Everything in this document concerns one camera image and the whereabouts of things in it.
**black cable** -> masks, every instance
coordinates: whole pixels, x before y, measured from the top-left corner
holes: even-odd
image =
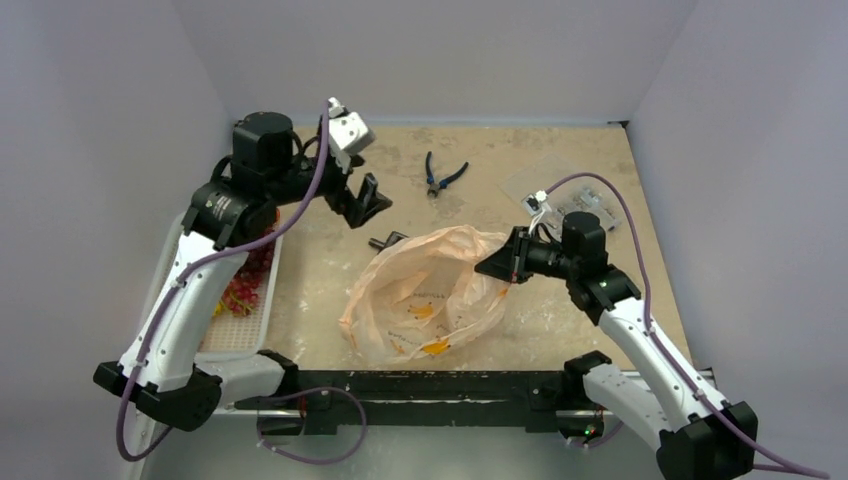
[[[230,157],[224,157],[221,160],[218,160],[218,163],[215,164],[215,168],[212,169],[212,181],[218,180],[221,178],[221,175],[224,174],[224,170],[227,168],[227,165],[230,164]]]
[[[318,141],[318,135],[315,135],[314,137],[312,137],[312,138],[310,138],[309,140],[307,140],[307,141],[306,141],[306,143],[304,143],[304,144],[303,144],[303,150],[301,150],[301,153],[302,153],[302,154],[304,154],[304,155],[306,155],[306,150],[307,150],[309,147],[311,147],[313,143],[315,143],[315,142],[317,142],[317,141]]]
[[[545,225],[544,223],[539,223],[538,225],[536,225],[536,228],[542,229],[542,231],[545,232],[545,236],[548,237],[549,242],[551,242],[554,245],[559,245],[559,240],[554,238],[554,236],[551,234],[551,231],[548,229],[547,225]]]
[[[297,133],[292,132],[292,140],[294,140],[294,144],[297,145],[296,155],[301,155],[303,153],[303,142],[300,141],[300,136]]]

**plastic tray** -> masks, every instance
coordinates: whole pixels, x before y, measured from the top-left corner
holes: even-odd
[[[528,195],[544,190],[556,180],[577,171],[569,162],[551,153],[508,178],[500,187],[508,197],[523,206]],[[615,231],[624,215],[618,204],[610,201],[610,198],[615,198],[611,193],[600,193],[602,187],[596,180],[588,178],[577,178],[561,186],[548,195],[552,211],[542,221],[559,237],[563,217],[570,212],[583,211],[597,216],[607,232]]]
[[[168,238],[165,241],[166,246],[162,250],[153,276],[154,281],[145,302],[144,318],[150,315],[150,310],[165,284],[168,274],[167,268],[170,268],[177,254],[177,241],[182,234],[181,222],[183,216],[184,214],[180,214],[174,219],[174,223],[168,232]],[[274,243],[274,260],[271,263],[271,270],[265,273],[257,289],[259,304],[253,313],[245,317],[234,317],[231,313],[224,312],[212,317],[206,336],[200,343],[197,360],[209,362],[244,358],[253,355],[262,348],[262,344],[265,343],[265,335],[268,333],[268,318],[271,315],[272,303],[269,299],[274,298],[274,285],[280,266],[282,244],[283,236],[280,236]]]

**black clamp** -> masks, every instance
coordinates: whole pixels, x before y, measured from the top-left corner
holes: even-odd
[[[562,241],[543,242],[527,227],[514,227],[501,247],[474,271],[510,283],[524,283],[538,273],[565,280],[571,301],[598,324],[616,302],[639,298],[636,285],[608,262],[606,232],[598,217],[571,212],[562,222]]]
[[[427,188],[427,195],[438,197],[439,190],[448,188],[448,185],[453,183],[457,178],[461,177],[462,174],[465,173],[465,170],[468,168],[468,162],[465,162],[453,175],[436,181],[436,178],[433,176],[433,170],[430,168],[431,158],[433,158],[433,152],[427,152],[427,158],[424,160],[424,169],[427,172],[427,185],[429,185]]]
[[[121,397],[129,379],[129,371],[118,362],[103,362],[94,371],[94,383]],[[135,408],[165,425],[191,432],[206,423],[221,400],[221,377],[194,368],[186,384],[175,390],[160,392],[152,383],[132,386],[130,401]]]
[[[368,245],[376,248],[378,252],[382,252],[383,250],[391,247],[392,245],[396,244],[397,242],[399,242],[399,241],[401,241],[405,238],[409,238],[409,237],[407,237],[406,235],[404,235],[404,234],[402,234],[402,233],[400,233],[396,230],[393,230],[392,233],[390,233],[389,236],[386,237],[385,241],[381,241],[379,239],[372,238],[372,239],[368,240]]]

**white perforated tray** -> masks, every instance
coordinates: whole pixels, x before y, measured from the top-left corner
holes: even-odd
[[[156,266],[153,284],[147,295],[144,307],[144,318],[150,315],[150,310],[156,301],[156,297],[165,284],[169,268],[177,254],[177,241],[182,234],[182,222],[184,214],[180,214],[171,225],[165,248]],[[259,304],[253,313],[245,317],[234,317],[229,312],[221,313],[212,317],[206,336],[200,343],[197,352],[198,361],[223,361],[243,358],[253,355],[265,343],[265,334],[268,332],[268,317],[271,315],[271,301],[274,298],[274,284],[277,280],[277,270],[280,266],[280,249],[283,244],[283,236],[277,238],[274,243],[274,260],[271,270],[267,272],[259,284],[257,294]]]

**black metal frame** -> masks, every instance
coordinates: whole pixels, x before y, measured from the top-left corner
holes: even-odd
[[[583,374],[610,359],[592,352],[565,363],[561,371],[371,371],[300,370],[279,354],[263,355],[285,369],[277,396],[315,387],[336,387],[354,395],[369,425],[523,427],[528,433],[560,432],[565,437],[603,433],[600,418],[558,415],[569,410],[600,411],[583,391]],[[309,421],[288,428],[269,424],[269,435],[335,434],[339,425],[358,425],[359,411],[344,396],[310,396],[280,402],[258,397],[236,402],[240,410],[302,409]]]

